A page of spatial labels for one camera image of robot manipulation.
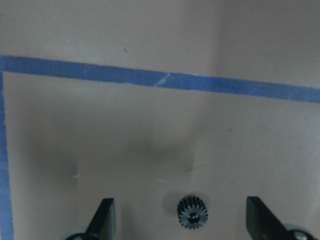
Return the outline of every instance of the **small black gear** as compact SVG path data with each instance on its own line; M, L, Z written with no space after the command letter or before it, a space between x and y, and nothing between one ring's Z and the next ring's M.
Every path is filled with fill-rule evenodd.
M205 203L197 196L187 196L178 204L177 208L180 224L186 229L198 229L208 220Z

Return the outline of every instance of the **gray surface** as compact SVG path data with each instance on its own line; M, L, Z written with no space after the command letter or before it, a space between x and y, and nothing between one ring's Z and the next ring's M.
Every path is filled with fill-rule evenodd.
M248 195L320 236L318 104L12 73L4 98L17 240L86 226L105 197L117 240L248 240ZM200 231L178 222L188 194Z
M0 53L320 87L318 0L2 0Z

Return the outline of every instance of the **metal screw head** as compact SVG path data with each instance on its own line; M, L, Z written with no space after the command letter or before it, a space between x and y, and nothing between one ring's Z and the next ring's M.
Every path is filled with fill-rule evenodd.
M308 236L302 231L295 231L293 236L296 240L308 240Z

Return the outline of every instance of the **blue tape strip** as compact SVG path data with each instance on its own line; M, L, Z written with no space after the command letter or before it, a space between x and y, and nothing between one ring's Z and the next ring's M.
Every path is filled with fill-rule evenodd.
M5 125L3 76L0 72L0 232L2 240L14 239Z
M2 240L14 239L2 72L320 103L319 88L0 55L0 231Z
M13 73L320 103L320 89L312 87L27 57L1 56L1 58L3 58L0 60L2 70Z

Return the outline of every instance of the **blue tape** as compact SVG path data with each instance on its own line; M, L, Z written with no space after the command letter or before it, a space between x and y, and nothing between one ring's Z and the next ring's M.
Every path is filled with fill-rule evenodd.
M3 75L0 72L0 232L2 240L14 239L4 112Z
M0 56L0 59L2 70L13 73L320 103L320 89L312 87L28 57Z
M14 239L2 72L320 103L319 88L0 55L0 231L2 240Z

